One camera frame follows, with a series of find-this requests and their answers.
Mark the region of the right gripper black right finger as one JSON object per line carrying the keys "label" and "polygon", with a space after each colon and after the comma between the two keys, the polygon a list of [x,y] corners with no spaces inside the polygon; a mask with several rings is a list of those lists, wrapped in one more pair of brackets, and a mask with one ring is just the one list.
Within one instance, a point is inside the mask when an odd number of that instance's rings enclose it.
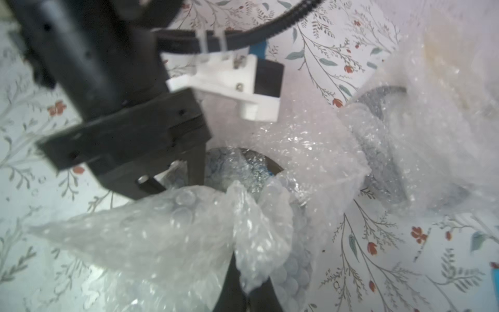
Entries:
{"label": "right gripper black right finger", "polygon": [[249,294],[249,309],[251,312],[283,311],[270,278]]}

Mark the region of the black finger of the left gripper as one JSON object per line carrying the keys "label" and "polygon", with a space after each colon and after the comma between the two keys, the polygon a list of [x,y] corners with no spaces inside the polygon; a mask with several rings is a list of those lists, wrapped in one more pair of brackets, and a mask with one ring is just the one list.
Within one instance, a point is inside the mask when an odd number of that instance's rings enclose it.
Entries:
{"label": "black finger of the left gripper", "polygon": [[204,185],[206,145],[189,150],[185,154],[189,185]]}

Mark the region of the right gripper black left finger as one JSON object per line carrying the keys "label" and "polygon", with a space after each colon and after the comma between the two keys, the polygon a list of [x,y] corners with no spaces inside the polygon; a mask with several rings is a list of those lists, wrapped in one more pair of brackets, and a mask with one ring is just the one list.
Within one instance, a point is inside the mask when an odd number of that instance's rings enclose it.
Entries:
{"label": "right gripper black left finger", "polygon": [[246,308],[246,296],[240,285],[240,271],[236,266],[235,254],[233,254],[220,296],[212,312],[245,312]]}

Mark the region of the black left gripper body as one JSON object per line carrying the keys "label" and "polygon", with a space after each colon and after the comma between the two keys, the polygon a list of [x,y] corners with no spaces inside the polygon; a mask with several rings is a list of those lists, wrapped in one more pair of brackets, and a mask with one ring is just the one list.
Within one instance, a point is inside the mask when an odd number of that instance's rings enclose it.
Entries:
{"label": "black left gripper body", "polygon": [[58,170],[86,164],[110,191],[139,200],[156,176],[211,137],[194,91],[172,92],[149,27],[115,1],[9,1],[35,81],[61,87],[82,122],[41,138]]}

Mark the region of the clear bubble wrap sheet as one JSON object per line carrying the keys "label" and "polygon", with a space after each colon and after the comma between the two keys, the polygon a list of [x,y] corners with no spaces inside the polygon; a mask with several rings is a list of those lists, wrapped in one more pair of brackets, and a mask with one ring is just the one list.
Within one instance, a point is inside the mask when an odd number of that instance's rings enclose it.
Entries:
{"label": "clear bubble wrap sheet", "polygon": [[106,311],[212,311],[233,254],[247,304],[270,278],[282,309],[299,311],[319,249],[370,171],[365,154],[334,116],[230,125],[216,142],[262,153],[288,193],[256,200],[237,181],[219,198],[165,191],[30,233],[104,269]]}
{"label": "clear bubble wrap sheet", "polygon": [[[409,201],[397,213],[498,210],[498,2],[380,1],[398,49],[340,111],[353,130],[384,129]],[[377,87],[406,88],[384,121],[354,106]]]}

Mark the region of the blue floral ceramic plate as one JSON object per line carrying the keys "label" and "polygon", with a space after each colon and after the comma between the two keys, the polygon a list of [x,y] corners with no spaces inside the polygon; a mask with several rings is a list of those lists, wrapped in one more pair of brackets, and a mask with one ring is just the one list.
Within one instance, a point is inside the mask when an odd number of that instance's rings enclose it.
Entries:
{"label": "blue floral ceramic plate", "polygon": [[196,198],[219,198],[235,181],[256,200],[287,194],[288,190],[271,169],[279,170],[280,167],[262,153],[221,147],[206,151],[204,185],[188,184],[186,161],[174,162],[160,182],[169,197],[192,193]]}

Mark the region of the blue tape dispenser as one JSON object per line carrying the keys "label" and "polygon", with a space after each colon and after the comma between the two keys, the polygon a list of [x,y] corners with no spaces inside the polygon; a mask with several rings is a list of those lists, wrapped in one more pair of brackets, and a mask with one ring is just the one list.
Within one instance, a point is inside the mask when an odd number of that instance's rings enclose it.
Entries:
{"label": "blue tape dispenser", "polygon": [[493,281],[496,301],[499,302],[499,263],[490,262],[491,278]]}

